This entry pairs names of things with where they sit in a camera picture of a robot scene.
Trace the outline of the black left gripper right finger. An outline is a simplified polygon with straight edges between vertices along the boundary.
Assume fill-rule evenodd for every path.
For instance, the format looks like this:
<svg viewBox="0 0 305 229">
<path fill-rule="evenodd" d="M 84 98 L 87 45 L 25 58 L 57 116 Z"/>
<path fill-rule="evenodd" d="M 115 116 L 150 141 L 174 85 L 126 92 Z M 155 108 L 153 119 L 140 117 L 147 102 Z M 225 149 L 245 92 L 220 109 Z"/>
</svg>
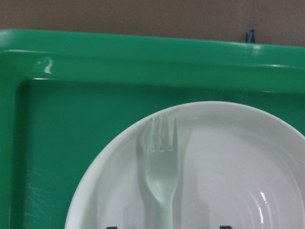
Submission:
<svg viewBox="0 0 305 229">
<path fill-rule="evenodd" d="M 229 225 L 220 225 L 219 229 L 233 229 L 233 228 Z"/>
</svg>

